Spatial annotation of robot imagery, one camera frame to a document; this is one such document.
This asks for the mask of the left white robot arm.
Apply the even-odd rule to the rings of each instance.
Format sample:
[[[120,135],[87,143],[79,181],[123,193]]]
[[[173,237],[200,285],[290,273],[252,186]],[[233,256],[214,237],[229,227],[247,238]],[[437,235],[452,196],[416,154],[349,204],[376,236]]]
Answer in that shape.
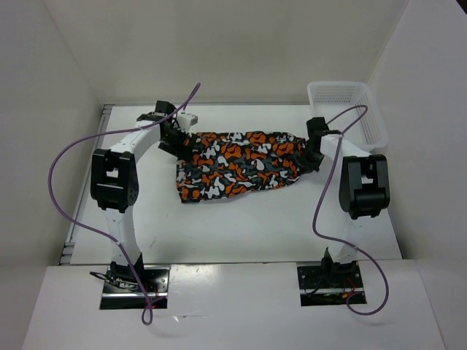
[[[134,229],[134,204],[139,197],[136,165],[154,144],[175,156],[182,155],[185,137],[197,122],[197,116],[158,101],[153,112],[136,119],[121,141],[93,152],[90,195],[102,210],[115,245],[107,278],[129,291],[140,290],[147,279]]]

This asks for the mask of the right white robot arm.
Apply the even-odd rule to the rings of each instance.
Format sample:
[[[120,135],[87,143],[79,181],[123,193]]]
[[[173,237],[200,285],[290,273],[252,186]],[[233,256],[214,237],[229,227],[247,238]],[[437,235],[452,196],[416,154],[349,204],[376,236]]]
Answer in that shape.
[[[324,158],[332,160],[331,170],[312,217],[312,232],[331,245],[321,259],[320,282],[335,287],[356,272],[360,245],[369,235],[370,221],[390,203],[387,158],[372,155],[344,139],[344,133],[331,130],[324,117],[306,122],[308,141],[304,150],[305,169],[318,171]],[[334,175],[339,176],[339,205],[345,214],[342,231],[323,234],[317,219]]]

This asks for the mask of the orange camouflage shorts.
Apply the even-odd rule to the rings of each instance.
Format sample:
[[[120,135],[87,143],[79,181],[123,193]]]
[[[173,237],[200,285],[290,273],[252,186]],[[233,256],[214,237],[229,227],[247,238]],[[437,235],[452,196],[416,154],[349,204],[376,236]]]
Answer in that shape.
[[[306,139],[287,132],[189,133],[177,158],[182,203],[228,199],[295,184]]]

